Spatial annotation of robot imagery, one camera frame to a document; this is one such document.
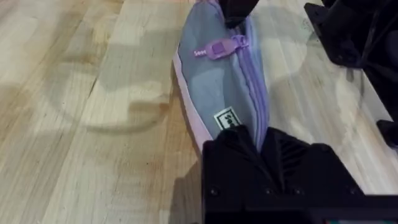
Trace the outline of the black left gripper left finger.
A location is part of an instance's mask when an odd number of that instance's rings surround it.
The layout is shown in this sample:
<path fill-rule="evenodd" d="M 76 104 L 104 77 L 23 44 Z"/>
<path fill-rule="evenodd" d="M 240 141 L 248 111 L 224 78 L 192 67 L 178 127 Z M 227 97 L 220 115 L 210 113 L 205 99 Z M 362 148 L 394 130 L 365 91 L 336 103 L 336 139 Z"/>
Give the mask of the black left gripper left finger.
<path fill-rule="evenodd" d="M 227 198 L 280 193 L 246 126 L 224 129 L 203 144 L 202 193 Z"/>

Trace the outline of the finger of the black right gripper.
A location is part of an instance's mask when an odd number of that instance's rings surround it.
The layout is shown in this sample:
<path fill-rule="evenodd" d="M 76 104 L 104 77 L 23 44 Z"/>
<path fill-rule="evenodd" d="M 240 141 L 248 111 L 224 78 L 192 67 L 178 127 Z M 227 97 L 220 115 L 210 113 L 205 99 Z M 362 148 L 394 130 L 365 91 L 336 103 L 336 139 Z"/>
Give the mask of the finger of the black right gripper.
<path fill-rule="evenodd" d="M 235 0 L 219 0 L 227 28 L 234 29 L 239 24 L 239 14 L 234 6 Z"/>
<path fill-rule="evenodd" d="M 259 0 L 239 0 L 238 1 L 238 18 L 240 25 L 252 13 Z"/>

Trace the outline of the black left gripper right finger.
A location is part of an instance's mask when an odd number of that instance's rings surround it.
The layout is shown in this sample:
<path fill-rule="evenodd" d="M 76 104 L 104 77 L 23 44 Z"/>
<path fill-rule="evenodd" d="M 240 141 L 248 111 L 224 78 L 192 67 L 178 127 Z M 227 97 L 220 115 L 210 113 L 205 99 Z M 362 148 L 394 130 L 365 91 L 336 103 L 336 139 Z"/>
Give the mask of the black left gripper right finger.
<path fill-rule="evenodd" d="M 309 144 L 269 128 L 261 158 L 279 190 L 290 195 L 363 195 L 340 158 L 327 144 Z"/>

